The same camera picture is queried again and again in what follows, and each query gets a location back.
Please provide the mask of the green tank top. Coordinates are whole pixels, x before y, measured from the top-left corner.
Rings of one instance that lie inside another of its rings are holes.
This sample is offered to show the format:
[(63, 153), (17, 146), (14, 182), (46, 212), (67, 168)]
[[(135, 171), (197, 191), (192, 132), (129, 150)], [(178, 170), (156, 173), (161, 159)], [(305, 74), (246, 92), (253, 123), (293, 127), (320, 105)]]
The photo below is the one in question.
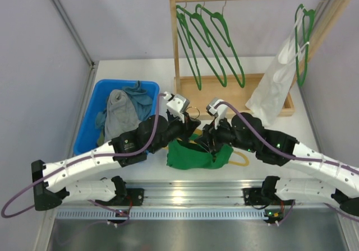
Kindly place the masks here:
[(193, 134), (190, 141), (174, 140), (168, 144), (167, 166), (180, 169), (219, 169), (229, 162), (233, 149), (223, 145), (212, 155), (202, 146), (194, 143), (199, 135)]

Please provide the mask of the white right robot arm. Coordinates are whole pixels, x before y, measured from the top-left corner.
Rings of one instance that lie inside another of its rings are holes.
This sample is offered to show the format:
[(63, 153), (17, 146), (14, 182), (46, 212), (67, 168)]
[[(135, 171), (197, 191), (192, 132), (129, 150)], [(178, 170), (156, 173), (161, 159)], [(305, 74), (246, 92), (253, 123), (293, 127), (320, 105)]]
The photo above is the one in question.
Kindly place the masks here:
[(358, 216), (358, 169), (329, 158), (296, 138), (263, 127), (260, 119), (249, 113), (236, 115), (231, 121), (213, 120), (202, 129), (195, 142), (215, 154), (224, 147), (254, 153), (265, 164), (297, 170), (308, 179), (267, 176), (261, 189), (247, 202), (253, 206), (279, 201), (325, 203)]

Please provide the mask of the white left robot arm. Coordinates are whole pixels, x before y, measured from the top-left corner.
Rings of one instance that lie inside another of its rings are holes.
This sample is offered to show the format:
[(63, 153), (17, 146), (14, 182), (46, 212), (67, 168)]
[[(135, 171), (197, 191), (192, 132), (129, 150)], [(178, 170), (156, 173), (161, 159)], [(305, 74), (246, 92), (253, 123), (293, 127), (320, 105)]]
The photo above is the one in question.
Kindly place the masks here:
[(73, 201), (122, 204), (128, 194), (120, 176), (96, 181), (87, 177), (142, 162), (149, 153), (156, 153), (178, 138), (189, 140), (200, 123), (187, 113), (183, 119), (153, 115), (136, 129), (84, 154), (53, 163), (32, 162), (35, 209), (46, 211)]

